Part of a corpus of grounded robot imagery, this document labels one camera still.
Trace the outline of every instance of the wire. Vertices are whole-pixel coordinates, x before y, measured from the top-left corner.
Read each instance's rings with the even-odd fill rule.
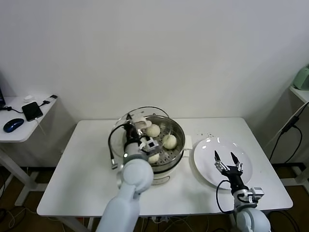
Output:
[[[300,114],[298,116],[301,115],[301,113],[303,113],[303,110],[306,108],[306,106],[309,104],[309,101],[304,103],[301,107],[299,107],[298,110],[296,110],[296,112],[289,118],[289,120],[286,121],[286,123],[284,124],[284,126],[274,135],[274,137],[271,138],[271,140],[264,146],[264,149],[266,147],[268,147],[268,145],[277,137],[277,135],[282,131],[282,129],[290,122],[290,120],[300,111]]]
[[[208,229],[209,229],[209,219],[208,219],[208,217],[207,217],[207,216],[206,216],[206,218],[207,218],[207,227],[206,227],[205,232],[208,232]]]
[[[248,204],[251,203],[251,202],[249,202],[249,201],[244,201],[244,200],[242,200],[242,199],[239,197],[239,194],[237,195],[237,199],[238,199],[240,202],[243,202],[243,203],[248,203]]]
[[[274,152],[275,152],[276,147],[277,147],[277,145],[278,145],[279,139],[281,138],[282,135],[283,135],[283,132],[281,132],[280,135],[279,135],[279,137],[277,138],[277,141],[276,141],[276,143],[275,143],[275,146],[274,146],[274,148],[272,149],[272,152],[271,152],[269,161],[271,160],[272,156],[274,155]]]
[[[298,226],[297,222],[295,221],[295,219],[292,217],[292,215],[291,215],[288,211],[283,211],[283,212],[286,213],[287,216],[290,217],[290,219],[291,219],[291,220],[294,222],[294,224],[296,225],[298,231],[300,231],[299,226]]]
[[[23,113],[24,113],[24,112],[20,112],[20,111],[18,111],[18,110],[13,109],[11,106],[2,107],[2,108],[0,108],[0,110],[6,110],[6,111],[11,111],[11,110],[13,110],[13,111],[15,111],[15,112],[17,112],[17,113],[20,113],[20,114],[23,114]]]
[[[307,103],[305,103],[304,105],[303,105],[303,109],[301,110],[301,112],[297,115],[297,117],[299,117],[302,113],[303,113],[303,111],[305,110],[305,108],[306,108],[306,106],[309,104],[309,102],[307,102]]]
[[[186,217],[186,219],[183,219],[183,218],[180,218],[180,217],[171,217],[171,218],[177,218],[178,220],[173,221],[163,232],[168,231],[168,230],[169,230],[173,225],[175,225],[176,222],[178,222],[178,221],[183,221],[183,222],[188,226],[188,228],[189,228],[192,232],[194,232],[193,229],[191,228],[191,226],[186,222],[186,219],[187,219],[188,217]]]
[[[108,137],[108,148],[109,148],[109,150],[110,150],[111,160],[114,159],[114,154],[112,153],[112,146],[111,146],[112,134],[113,134],[118,128],[123,127],[124,125],[125,125],[125,123],[124,123],[124,124],[121,124],[121,125],[119,125],[119,126],[117,126],[116,128],[114,128],[114,129],[111,131],[110,136]]]
[[[298,128],[296,125],[294,125],[293,127],[299,131],[299,133],[300,133],[300,139],[299,139],[298,146],[297,146],[297,148],[295,149],[294,153],[293,153],[293,154],[290,156],[290,158],[289,158],[286,162],[284,162],[284,163],[287,163],[288,161],[291,160],[291,158],[294,157],[294,155],[295,155],[296,152],[298,151],[298,149],[299,149],[299,147],[300,147],[300,145],[301,145],[301,142],[302,142],[302,140],[303,140],[303,133],[301,132],[300,128]]]
[[[217,232],[217,231],[223,231],[223,232],[226,232],[226,230],[225,229],[223,229],[223,228],[217,228],[217,229],[215,229],[214,231],[212,231],[212,232]]]
[[[182,219],[181,217],[171,217],[171,218],[176,218],[178,220],[183,221],[187,225],[187,227],[191,230],[191,232],[194,232],[194,230],[192,229],[192,227],[189,225],[189,223],[186,220]]]
[[[13,223],[13,225],[10,227],[10,223],[11,223],[11,221],[10,221],[10,223],[9,223],[9,228],[8,229],[6,229],[6,230],[4,230],[4,231],[1,231],[1,232],[8,232],[8,231],[11,231],[11,230],[13,230],[14,228],[16,228],[23,220],[24,220],[24,218],[25,218],[25,216],[26,216],[26,210],[22,210],[22,211],[20,211],[16,216],[13,216],[13,214],[11,213],[11,211],[12,210],[7,210],[7,212],[12,216],[12,220],[14,221],[14,223]],[[25,213],[24,213],[24,215],[23,215],[23,217],[20,219],[20,221],[17,223],[17,224],[15,224],[15,218],[21,213],[21,212],[23,212],[23,211],[25,211]]]
[[[20,111],[18,111],[18,110],[15,110],[15,109],[11,109],[11,110],[13,110],[13,111],[15,111],[15,112],[17,112],[17,113],[20,113],[20,114],[23,114],[24,112],[20,112]]]
[[[41,128],[43,135],[46,136],[45,131],[43,130],[42,126],[40,125],[37,117],[35,118],[35,121],[38,123],[39,127]]]
[[[44,106],[44,105],[49,104],[49,103],[50,103],[50,101],[44,100],[43,103],[41,105],[39,105],[39,107]]]
[[[219,209],[220,209],[220,211],[221,211],[222,213],[224,213],[224,214],[232,214],[232,213],[234,212],[234,210],[223,211],[222,208],[220,207],[220,204],[219,204],[219,200],[218,200],[218,191],[219,191],[220,185],[221,185],[222,183],[224,183],[224,182],[230,183],[228,180],[223,180],[223,181],[221,181],[221,182],[219,183],[219,185],[217,186],[217,189],[216,189],[216,201],[217,201],[217,205],[218,205],[218,207],[219,207]]]
[[[279,213],[279,214],[281,214],[281,215],[284,215],[286,218],[288,218],[288,220],[290,221],[290,223],[293,225],[294,230],[295,230],[296,232],[300,232],[300,229],[299,229],[298,224],[296,223],[295,219],[294,219],[289,213],[288,213],[288,214],[285,214],[285,213],[287,213],[286,211],[272,211],[272,212],[270,212],[269,215],[268,215],[269,220],[270,220],[270,215],[271,215],[271,214],[274,214],[274,213]]]
[[[1,200],[2,200],[2,197],[3,197],[3,195],[4,195],[4,191],[5,191],[5,179],[4,179],[4,176],[3,176],[3,174],[2,174],[2,172],[0,171],[0,176],[1,176],[1,178],[2,178],[2,180],[3,180],[3,190],[2,190],[2,193],[1,193],[1,196],[0,196],[0,202],[1,202]]]
[[[148,223],[149,223],[149,218],[147,219],[147,223],[146,223],[146,226],[145,226],[144,232],[145,232],[145,231],[146,231],[146,229],[147,229]]]
[[[145,220],[145,218],[143,218],[143,222],[142,222],[142,224],[141,224],[140,232],[143,232],[144,220]]]
[[[61,226],[62,226],[62,230],[63,230],[63,232],[66,232],[66,229],[64,228],[63,223],[61,224]]]
[[[50,217],[47,217],[48,220],[50,221],[59,221],[59,220],[56,220],[56,219],[51,219]]]

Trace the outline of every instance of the computer mouse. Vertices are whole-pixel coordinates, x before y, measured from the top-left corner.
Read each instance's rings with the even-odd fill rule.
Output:
[[[7,133],[11,133],[17,128],[19,128],[24,123],[24,120],[22,118],[14,118],[3,126],[3,130]]]

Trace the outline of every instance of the smartphone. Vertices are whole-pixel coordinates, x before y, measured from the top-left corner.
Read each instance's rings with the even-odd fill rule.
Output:
[[[43,113],[40,110],[40,107],[39,107],[39,105],[37,104],[36,101],[31,102],[31,103],[29,103],[27,105],[24,105],[21,108],[22,108],[23,113],[24,113],[24,115],[26,117],[26,120],[28,122],[30,122],[30,121],[38,118],[38,117],[43,116]]]

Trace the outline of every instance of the black cable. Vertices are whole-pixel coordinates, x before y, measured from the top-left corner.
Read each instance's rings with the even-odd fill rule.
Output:
[[[240,201],[240,202],[243,202],[243,203],[247,203],[247,204],[250,204],[251,202],[249,202],[249,201],[244,201],[244,200],[242,200],[240,197],[239,197],[239,194],[237,195],[237,199]]]
[[[212,232],[217,232],[217,231],[223,231],[223,232],[226,232],[226,230],[225,229],[223,229],[223,228],[217,228],[217,229],[215,229],[214,231],[212,231]]]
[[[41,107],[41,106],[43,106],[43,105],[46,105],[46,104],[49,104],[49,103],[50,103],[50,101],[44,100],[43,103],[42,103],[41,105],[39,105],[39,107]]]
[[[124,123],[124,124],[121,124],[121,125],[119,125],[119,126],[117,126],[117,127],[115,127],[115,128],[111,131],[110,136],[108,137],[108,148],[109,148],[109,150],[110,150],[111,160],[114,159],[114,154],[112,153],[112,146],[111,146],[112,134],[113,134],[118,128],[123,127],[124,125],[125,125],[125,123]]]
[[[20,114],[23,114],[23,112],[20,112],[20,111],[18,111],[18,110],[15,110],[15,109],[11,109],[11,110],[13,110],[13,111],[15,111],[15,112],[17,112],[17,113],[20,113]]]
[[[299,149],[299,147],[300,147],[300,145],[301,145],[301,142],[303,141],[303,133],[301,132],[300,128],[298,128],[296,125],[294,125],[293,127],[299,131],[299,133],[300,133],[300,139],[299,139],[298,146],[297,146],[297,148],[295,149],[294,153],[293,153],[293,154],[290,156],[290,158],[289,158],[286,162],[284,162],[284,163],[287,163],[288,161],[290,161],[291,158],[294,157],[294,155],[296,154],[296,152],[298,151],[298,149]]]
[[[13,110],[13,111],[15,111],[15,112],[17,112],[17,113],[23,114],[23,112],[20,112],[20,111],[18,111],[18,110],[15,110],[15,109],[13,109],[11,106],[5,106],[5,107],[3,107],[3,108],[0,108],[0,110],[6,110],[6,111],[11,111],[11,110]]]
[[[299,228],[299,226],[298,226],[298,223],[297,223],[296,220],[292,217],[292,215],[291,215],[288,211],[283,211],[283,213],[286,213],[287,216],[290,217],[290,219],[291,219],[291,220],[294,222],[294,224],[296,225],[297,230],[300,232],[300,228]]]
[[[146,223],[146,226],[145,226],[145,229],[144,229],[144,231],[143,231],[143,232],[145,232],[145,231],[146,231],[147,226],[148,226],[148,223],[149,223],[149,218],[147,219],[147,223]]]
[[[2,190],[2,193],[1,193],[1,196],[0,196],[0,202],[1,202],[1,200],[3,198],[3,195],[4,195],[4,191],[5,191],[5,178],[4,178],[4,176],[3,176],[1,171],[0,171],[0,176],[1,176],[2,180],[3,180],[3,186],[2,186],[3,190]],[[7,214],[7,210],[4,209],[4,208],[0,208],[0,223],[5,219],[6,214]]]
[[[0,176],[1,176],[2,180],[3,180],[3,190],[2,190],[2,193],[1,193],[1,196],[0,196],[0,202],[1,202],[3,194],[4,194],[4,191],[5,191],[5,179],[4,179],[4,176],[3,176],[2,172],[1,172],[1,170],[0,170]]]
[[[15,228],[25,219],[26,210],[24,210],[24,211],[25,211],[25,213],[24,213],[23,217],[20,219],[20,221],[19,221],[17,224],[14,224],[14,226],[13,226],[12,228],[6,229],[6,230],[1,231],[1,232],[8,232],[8,231],[11,231],[11,230],[15,229]]]
[[[222,183],[224,183],[224,182],[230,183],[228,180],[223,180],[223,181],[221,181],[221,182],[219,183],[219,185],[217,186],[217,189],[216,189],[216,201],[217,201],[217,205],[218,205],[218,207],[219,207],[219,209],[220,209],[220,211],[221,211],[222,213],[224,213],[224,214],[232,214],[232,213],[234,212],[234,210],[223,211],[222,208],[220,207],[220,204],[219,204],[219,200],[218,200],[218,191],[219,191],[220,185],[221,185]]]
[[[286,215],[284,212],[282,211],[272,211],[269,213],[268,218],[270,220],[270,215],[274,214],[274,213],[279,213],[281,215],[284,215],[286,218],[288,218],[288,220],[290,221],[290,223],[293,225],[295,232],[300,232],[299,226],[296,223],[296,221],[294,220],[294,218],[290,215],[290,217],[288,215]]]
[[[282,135],[283,135],[283,132],[280,133],[280,135],[279,135],[279,137],[278,137],[278,139],[277,139],[277,141],[276,141],[276,143],[275,143],[275,146],[274,146],[274,148],[272,149],[272,152],[271,152],[269,161],[271,160],[272,156],[274,155],[274,152],[275,152],[276,147],[277,147],[277,145],[278,145],[279,139],[281,138]]]
[[[299,117],[302,113],[303,113],[303,111],[305,110],[305,108],[306,108],[306,106],[309,104],[309,102],[307,102],[305,105],[304,105],[304,107],[302,108],[302,110],[301,110],[301,112],[297,115],[297,117]]]

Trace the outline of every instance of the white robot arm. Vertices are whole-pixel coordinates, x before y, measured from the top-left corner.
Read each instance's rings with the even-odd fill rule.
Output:
[[[234,196],[234,215],[236,225],[242,232],[271,232],[271,226],[266,215],[256,209],[258,201],[263,197],[262,188],[251,188],[243,184],[241,179],[242,163],[231,152],[235,166],[226,166],[215,151],[215,166],[226,176],[231,184],[231,193]]]
[[[119,192],[106,206],[98,232],[134,230],[140,215],[140,194],[150,187],[154,173],[147,161],[133,159],[124,165],[121,176]]]
[[[126,144],[124,166],[119,173],[121,185],[117,196],[105,208],[97,228],[98,232],[132,232],[140,215],[140,195],[150,187],[154,179],[148,157],[158,153],[161,149],[159,144],[147,137],[141,149],[140,136],[130,115],[127,116],[127,123],[123,127],[126,131]],[[111,161],[114,169],[117,164],[112,151]]]

